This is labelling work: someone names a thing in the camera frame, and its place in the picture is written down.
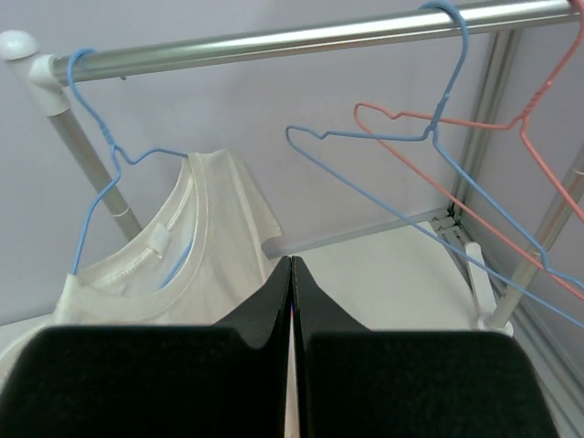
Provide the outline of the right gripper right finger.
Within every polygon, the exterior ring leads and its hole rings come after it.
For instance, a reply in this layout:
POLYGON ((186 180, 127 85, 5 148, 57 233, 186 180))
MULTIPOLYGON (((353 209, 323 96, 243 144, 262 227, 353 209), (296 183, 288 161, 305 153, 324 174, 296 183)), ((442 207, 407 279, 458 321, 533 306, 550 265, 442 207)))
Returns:
POLYGON ((508 336, 374 331, 291 260, 304 437, 555 437, 534 367, 508 336))

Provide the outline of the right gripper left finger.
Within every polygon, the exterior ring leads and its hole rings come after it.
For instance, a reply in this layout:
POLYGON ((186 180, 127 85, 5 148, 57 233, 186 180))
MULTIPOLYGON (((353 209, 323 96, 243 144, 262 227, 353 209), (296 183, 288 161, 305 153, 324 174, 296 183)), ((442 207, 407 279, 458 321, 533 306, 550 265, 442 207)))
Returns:
POLYGON ((38 332, 1 395, 4 437, 280 437, 289 258, 210 326, 38 332))

